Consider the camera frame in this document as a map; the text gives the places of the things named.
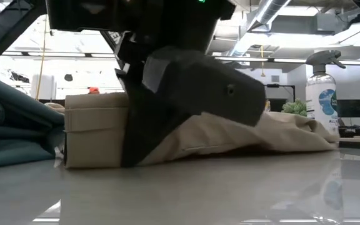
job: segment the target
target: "ceiling duct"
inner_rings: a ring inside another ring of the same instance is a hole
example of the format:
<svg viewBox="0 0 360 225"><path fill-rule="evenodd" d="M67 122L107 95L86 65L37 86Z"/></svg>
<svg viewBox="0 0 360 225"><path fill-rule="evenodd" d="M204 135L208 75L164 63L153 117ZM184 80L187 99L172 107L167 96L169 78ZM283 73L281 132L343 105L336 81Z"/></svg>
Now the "ceiling duct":
<svg viewBox="0 0 360 225"><path fill-rule="evenodd" d="M278 16L280 9L287 6L291 0L262 0L259 7L254 12L252 20L247 22L247 31L252 31L263 25L268 25ZM229 51L229 56L243 56L249 49L248 39L252 38L250 33L246 33Z"/></svg>
<svg viewBox="0 0 360 225"><path fill-rule="evenodd" d="M287 6L289 2L291 0L262 0L255 12L255 17L248 22L247 31L271 23L279 14L280 9Z"/></svg>

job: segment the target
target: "teal cloth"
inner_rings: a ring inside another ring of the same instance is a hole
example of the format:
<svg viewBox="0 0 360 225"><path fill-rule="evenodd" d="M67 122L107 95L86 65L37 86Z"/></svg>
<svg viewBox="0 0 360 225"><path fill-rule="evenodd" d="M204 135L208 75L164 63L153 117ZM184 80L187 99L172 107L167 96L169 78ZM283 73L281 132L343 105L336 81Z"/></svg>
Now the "teal cloth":
<svg viewBox="0 0 360 225"><path fill-rule="evenodd" d="M0 166L55 157L64 116L0 81Z"/></svg>

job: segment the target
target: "clear plastic bottle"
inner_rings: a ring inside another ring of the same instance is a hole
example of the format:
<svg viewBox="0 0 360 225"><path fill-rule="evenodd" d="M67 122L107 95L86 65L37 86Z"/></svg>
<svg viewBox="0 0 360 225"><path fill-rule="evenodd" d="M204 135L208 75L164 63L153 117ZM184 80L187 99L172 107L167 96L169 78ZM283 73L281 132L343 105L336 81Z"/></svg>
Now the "clear plastic bottle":
<svg viewBox="0 0 360 225"><path fill-rule="evenodd" d="M307 116L338 135L336 80L325 72L315 73L307 80L306 100Z"/></svg>
<svg viewBox="0 0 360 225"><path fill-rule="evenodd" d="M334 84L336 85L336 80L326 74L325 72L318 72L317 74L311 76L306 83L306 86L315 85L315 84Z"/></svg>
<svg viewBox="0 0 360 225"><path fill-rule="evenodd" d="M313 76L306 84L306 112L309 118L319 121L331 134L338 135L336 80L326 73L326 65L345 66L337 58L340 51L321 51L310 56L306 64L313 66Z"/></svg>

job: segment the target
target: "pipe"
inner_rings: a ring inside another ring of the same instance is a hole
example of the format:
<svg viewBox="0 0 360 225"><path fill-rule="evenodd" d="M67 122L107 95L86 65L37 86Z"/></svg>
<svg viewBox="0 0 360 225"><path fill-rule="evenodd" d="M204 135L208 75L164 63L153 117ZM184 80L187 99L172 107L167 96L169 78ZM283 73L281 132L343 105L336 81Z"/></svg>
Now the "pipe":
<svg viewBox="0 0 360 225"><path fill-rule="evenodd" d="M214 56L214 59L226 62L265 62L265 63L289 63L289 64L305 64L306 59L283 59L271 57L229 57ZM346 66L360 66L360 60L340 60Z"/></svg>
<svg viewBox="0 0 360 225"><path fill-rule="evenodd" d="M259 26L269 24L278 16L280 9L287 6L291 0L262 0L256 11L255 18L251 21L248 31Z"/></svg>
<svg viewBox="0 0 360 225"><path fill-rule="evenodd" d="M280 9L287 6L291 0L262 0L256 10L255 16L247 26L247 33L233 46L228 56L244 56L251 44L249 39L253 34L248 33L259 26L269 24L278 16Z"/></svg>

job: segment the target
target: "ceiling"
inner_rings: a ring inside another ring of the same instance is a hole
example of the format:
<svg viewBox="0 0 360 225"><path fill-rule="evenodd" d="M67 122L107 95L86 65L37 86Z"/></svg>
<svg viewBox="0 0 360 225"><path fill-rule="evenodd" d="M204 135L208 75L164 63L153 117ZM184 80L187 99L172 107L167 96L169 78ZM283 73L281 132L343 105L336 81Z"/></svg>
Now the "ceiling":
<svg viewBox="0 0 360 225"><path fill-rule="evenodd" d="M210 45L209 54L225 53L230 50L241 37L239 30L246 26L246 14L257 9L259 0L230 0L236 4L236 12L231 20L219 21L217 24L215 37ZM328 14L334 14L335 11L348 12L355 9L351 0L293 0L287 7L282 9L280 15L285 16L315 16L319 11ZM8 51L42 51L44 39L44 25L46 16L38 18L28 29L9 47ZM46 29L46 51L61 53L112 53L108 44L97 31L83 32L63 32L52 31L47 23ZM276 58L307 58L314 52L314 47L308 44L293 47L294 41L291 40L291 46L279 46L273 44L260 44L251 46L247 54L253 57L276 57ZM345 59L359 59L360 47L339 47L346 52Z"/></svg>

